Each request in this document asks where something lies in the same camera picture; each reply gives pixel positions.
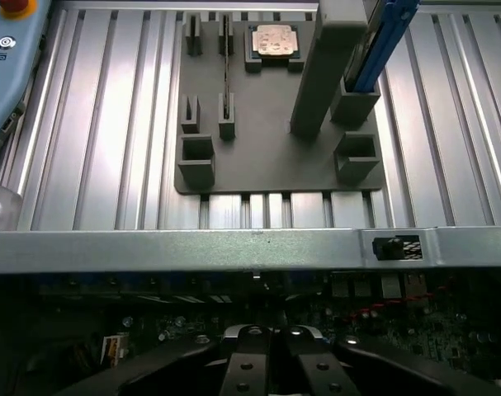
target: cpu chip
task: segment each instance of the cpu chip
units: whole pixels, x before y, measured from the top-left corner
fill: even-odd
[[[252,47],[261,56],[293,55],[298,50],[298,37],[288,25],[260,25],[252,32]]]

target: gray pillar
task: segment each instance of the gray pillar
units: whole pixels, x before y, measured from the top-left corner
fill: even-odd
[[[367,29],[360,0],[320,0],[316,27],[291,117],[291,133],[315,137],[358,41]]]

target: yellow ring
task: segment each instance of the yellow ring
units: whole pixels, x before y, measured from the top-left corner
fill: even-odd
[[[13,21],[19,21],[32,15],[37,10],[37,0],[28,0],[28,6],[19,12],[6,12],[1,8],[1,15]]]

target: red emergency stop button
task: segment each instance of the red emergency stop button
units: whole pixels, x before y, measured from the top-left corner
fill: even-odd
[[[28,8],[29,0],[0,0],[0,6],[4,12],[15,14],[24,12]]]

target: blue device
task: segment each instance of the blue device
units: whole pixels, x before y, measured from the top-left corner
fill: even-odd
[[[22,98],[39,56],[50,0],[36,0],[23,18],[6,18],[0,8],[0,149],[25,111]]]
[[[385,2],[377,21],[379,29],[354,84],[354,92],[373,92],[395,47],[418,10],[420,0],[380,0]]]

